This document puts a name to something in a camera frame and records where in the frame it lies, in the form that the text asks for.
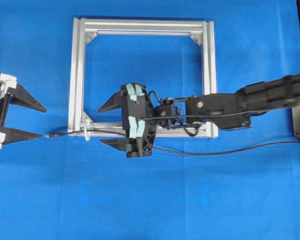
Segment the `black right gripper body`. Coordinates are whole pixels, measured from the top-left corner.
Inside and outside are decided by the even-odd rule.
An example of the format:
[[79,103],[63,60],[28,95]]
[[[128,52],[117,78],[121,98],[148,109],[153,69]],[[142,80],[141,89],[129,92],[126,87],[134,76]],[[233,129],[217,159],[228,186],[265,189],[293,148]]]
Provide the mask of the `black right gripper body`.
[[121,86],[122,129],[125,130],[125,152],[128,158],[149,157],[157,126],[152,122],[154,106],[147,94],[146,87],[138,83]]

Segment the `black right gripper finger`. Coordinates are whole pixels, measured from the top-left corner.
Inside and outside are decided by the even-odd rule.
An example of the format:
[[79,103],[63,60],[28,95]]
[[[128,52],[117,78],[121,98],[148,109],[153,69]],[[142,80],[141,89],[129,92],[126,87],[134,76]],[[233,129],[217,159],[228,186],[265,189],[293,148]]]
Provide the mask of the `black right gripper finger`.
[[101,143],[110,146],[118,151],[127,151],[127,141],[123,138],[113,138],[113,139],[100,139]]
[[122,101],[123,91],[120,90],[114,93],[106,103],[104,103],[99,109],[98,113],[108,112],[111,110],[116,110],[121,108],[121,101]]

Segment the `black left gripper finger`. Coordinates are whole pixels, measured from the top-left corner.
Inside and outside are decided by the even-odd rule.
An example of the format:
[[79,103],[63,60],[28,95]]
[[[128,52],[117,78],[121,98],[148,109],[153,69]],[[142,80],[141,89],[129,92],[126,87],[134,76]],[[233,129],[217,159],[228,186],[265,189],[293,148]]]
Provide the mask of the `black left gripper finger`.
[[31,141],[42,137],[41,134],[36,134],[28,131],[23,131],[15,128],[2,127],[1,133],[5,134],[3,145],[8,145],[16,142]]
[[17,84],[15,88],[9,87],[8,93],[11,95],[10,103],[19,105],[39,112],[46,112],[46,108],[41,105],[22,85]]

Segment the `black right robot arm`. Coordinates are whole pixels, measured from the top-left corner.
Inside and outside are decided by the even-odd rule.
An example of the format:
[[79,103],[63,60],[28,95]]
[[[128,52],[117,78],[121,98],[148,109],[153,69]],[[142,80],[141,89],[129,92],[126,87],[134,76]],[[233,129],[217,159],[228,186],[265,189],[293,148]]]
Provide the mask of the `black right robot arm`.
[[220,130],[248,128],[252,116],[300,105],[300,74],[247,85],[235,93],[162,98],[158,106],[153,105],[151,94],[142,84],[122,85],[98,112],[120,109],[125,137],[101,142],[126,152],[128,158],[149,157],[158,127],[182,129],[190,137],[206,122]]

